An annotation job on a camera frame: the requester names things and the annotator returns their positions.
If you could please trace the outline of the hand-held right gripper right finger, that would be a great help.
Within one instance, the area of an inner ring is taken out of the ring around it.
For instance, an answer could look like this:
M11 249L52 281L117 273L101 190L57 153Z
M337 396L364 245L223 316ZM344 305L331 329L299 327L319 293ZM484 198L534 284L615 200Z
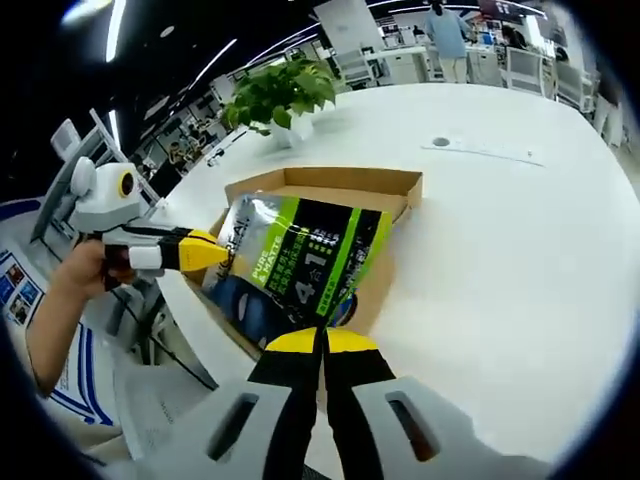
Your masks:
M484 444L458 407L398 377L370 338L329 328L327 416L347 479L544 479L546 463Z

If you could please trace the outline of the person's left hand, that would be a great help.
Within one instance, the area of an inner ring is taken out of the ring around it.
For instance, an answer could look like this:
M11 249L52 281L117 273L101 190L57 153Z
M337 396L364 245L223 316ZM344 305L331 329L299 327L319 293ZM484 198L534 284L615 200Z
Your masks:
M91 239L78 243L55 270L50 290L64 293L74 300L88 301L120 284L130 284L135 272L128 253L116 251L116 260L107 260L102 241Z

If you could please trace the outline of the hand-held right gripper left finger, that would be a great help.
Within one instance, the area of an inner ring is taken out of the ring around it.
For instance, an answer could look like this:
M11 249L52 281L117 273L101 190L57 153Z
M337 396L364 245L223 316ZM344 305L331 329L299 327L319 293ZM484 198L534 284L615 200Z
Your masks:
M321 330L270 342L249 377L220 385L127 479L300 479L316 421Z

